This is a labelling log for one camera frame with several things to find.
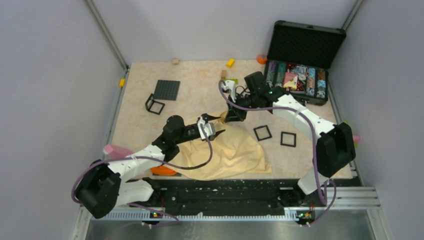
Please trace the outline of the cream yellow t-shirt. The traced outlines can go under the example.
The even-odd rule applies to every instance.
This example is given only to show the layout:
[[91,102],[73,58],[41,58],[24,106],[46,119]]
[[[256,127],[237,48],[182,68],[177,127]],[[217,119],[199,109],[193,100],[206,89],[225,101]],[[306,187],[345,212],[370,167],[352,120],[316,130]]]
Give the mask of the cream yellow t-shirt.
[[224,130],[208,144],[201,139],[178,145],[179,153],[167,165],[169,169],[189,179],[212,181],[242,174],[270,174],[272,164],[254,134],[251,120],[224,122],[226,111],[213,111],[220,116],[213,124],[217,131]]

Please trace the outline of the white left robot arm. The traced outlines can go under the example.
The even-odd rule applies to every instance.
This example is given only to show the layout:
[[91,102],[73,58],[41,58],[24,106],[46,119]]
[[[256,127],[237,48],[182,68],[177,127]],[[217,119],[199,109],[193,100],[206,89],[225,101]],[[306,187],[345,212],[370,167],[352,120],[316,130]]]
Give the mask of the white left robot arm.
[[181,143],[200,139],[211,146],[222,133],[216,131],[215,120],[217,116],[204,113],[195,123],[185,125],[181,116],[170,116],[161,135],[144,149],[118,159],[94,161],[74,183],[72,200],[83,205],[96,219],[103,218],[116,207],[135,202],[156,206],[161,198],[159,191],[144,180],[132,179],[161,165],[180,170],[196,170],[207,165],[211,158],[196,166],[178,166],[170,161],[180,152]]

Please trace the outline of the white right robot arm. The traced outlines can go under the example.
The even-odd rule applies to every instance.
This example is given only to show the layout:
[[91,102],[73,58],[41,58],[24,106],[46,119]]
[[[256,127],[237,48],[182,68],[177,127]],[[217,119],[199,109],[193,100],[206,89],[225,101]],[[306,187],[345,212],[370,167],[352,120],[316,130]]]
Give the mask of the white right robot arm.
[[232,80],[218,82],[221,95],[227,102],[226,122],[244,121],[248,112],[268,111],[291,123],[312,143],[312,167],[302,176],[293,192],[299,206],[307,206],[318,190],[339,170],[356,158],[351,127],[345,123],[326,120],[299,103],[292,94],[280,86],[270,87],[260,71],[244,78],[248,93],[237,94]]

